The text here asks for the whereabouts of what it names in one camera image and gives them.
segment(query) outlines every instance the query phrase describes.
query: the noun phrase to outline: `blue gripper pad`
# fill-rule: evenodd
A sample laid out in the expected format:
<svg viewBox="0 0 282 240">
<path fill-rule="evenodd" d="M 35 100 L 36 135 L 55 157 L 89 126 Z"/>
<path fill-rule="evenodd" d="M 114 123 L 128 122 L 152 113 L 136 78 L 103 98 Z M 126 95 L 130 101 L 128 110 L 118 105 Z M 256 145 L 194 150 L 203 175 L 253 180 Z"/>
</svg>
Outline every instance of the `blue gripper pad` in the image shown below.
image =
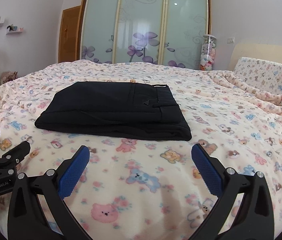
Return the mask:
<svg viewBox="0 0 282 240">
<path fill-rule="evenodd" d="M 209 160 L 212 157 L 210 157 L 207 152 L 205 152 L 200 144 L 195 144 L 192 147 L 191 156 L 210 193 L 217 197 L 222 196 L 222 177 Z"/>
<path fill-rule="evenodd" d="M 58 194 L 61 199 L 71 195 L 89 160 L 89 148 L 82 145 L 70 160 L 63 161 L 70 161 L 71 163 L 59 179 Z"/>
</svg>

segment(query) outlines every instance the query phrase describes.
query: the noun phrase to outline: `sliding wardrobe door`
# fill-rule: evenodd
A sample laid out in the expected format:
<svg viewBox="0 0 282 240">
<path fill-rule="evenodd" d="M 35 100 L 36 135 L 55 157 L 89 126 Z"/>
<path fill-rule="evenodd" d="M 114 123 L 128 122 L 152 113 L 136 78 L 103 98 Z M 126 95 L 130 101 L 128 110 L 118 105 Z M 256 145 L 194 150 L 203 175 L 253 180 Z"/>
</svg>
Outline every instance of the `sliding wardrobe door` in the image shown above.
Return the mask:
<svg viewBox="0 0 282 240">
<path fill-rule="evenodd" d="M 121 0 L 116 33 L 115 63 L 157 64 L 163 0 Z"/>
<path fill-rule="evenodd" d="M 82 59 L 112 63 L 118 0 L 88 0 L 82 35 Z"/>
<path fill-rule="evenodd" d="M 207 0 L 168 0 L 162 64 L 199 69 Z"/>
</svg>

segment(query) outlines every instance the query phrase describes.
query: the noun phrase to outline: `clear cylinder container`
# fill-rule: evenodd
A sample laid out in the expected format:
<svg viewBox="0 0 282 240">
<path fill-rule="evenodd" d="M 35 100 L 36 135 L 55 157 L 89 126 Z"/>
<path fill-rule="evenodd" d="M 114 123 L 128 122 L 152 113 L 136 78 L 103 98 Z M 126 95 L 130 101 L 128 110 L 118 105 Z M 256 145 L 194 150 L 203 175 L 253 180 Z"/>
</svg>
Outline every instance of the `clear cylinder container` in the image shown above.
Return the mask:
<svg viewBox="0 0 282 240">
<path fill-rule="evenodd" d="M 200 58 L 200 70 L 212 70 L 215 59 L 216 38 L 213 35 L 203 35 L 203 44 Z"/>
</svg>

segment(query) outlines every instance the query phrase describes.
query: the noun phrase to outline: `black pants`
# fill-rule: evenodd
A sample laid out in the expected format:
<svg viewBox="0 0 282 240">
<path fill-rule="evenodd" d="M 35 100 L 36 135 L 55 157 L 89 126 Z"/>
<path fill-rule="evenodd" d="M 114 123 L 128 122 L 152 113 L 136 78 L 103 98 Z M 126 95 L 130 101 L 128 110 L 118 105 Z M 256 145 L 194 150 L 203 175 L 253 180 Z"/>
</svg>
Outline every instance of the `black pants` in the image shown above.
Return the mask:
<svg viewBox="0 0 282 240">
<path fill-rule="evenodd" d="M 37 128 L 141 140 L 191 140 L 167 85 L 76 82 L 57 92 Z"/>
</svg>

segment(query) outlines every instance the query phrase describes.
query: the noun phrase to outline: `wooden door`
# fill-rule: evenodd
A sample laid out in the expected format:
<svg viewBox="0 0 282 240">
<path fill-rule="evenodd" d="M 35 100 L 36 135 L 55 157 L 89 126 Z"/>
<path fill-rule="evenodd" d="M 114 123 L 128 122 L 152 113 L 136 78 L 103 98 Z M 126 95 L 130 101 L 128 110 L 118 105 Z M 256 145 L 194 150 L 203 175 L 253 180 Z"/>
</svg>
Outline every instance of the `wooden door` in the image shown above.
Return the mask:
<svg viewBox="0 0 282 240">
<path fill-rule="evenodd" d="M 73 62 L 76 60 L 76 34 L 78 28 L 80 6 L 63 11 L 60 38 L 59 38 L 59 63 Z"/>
</svg>

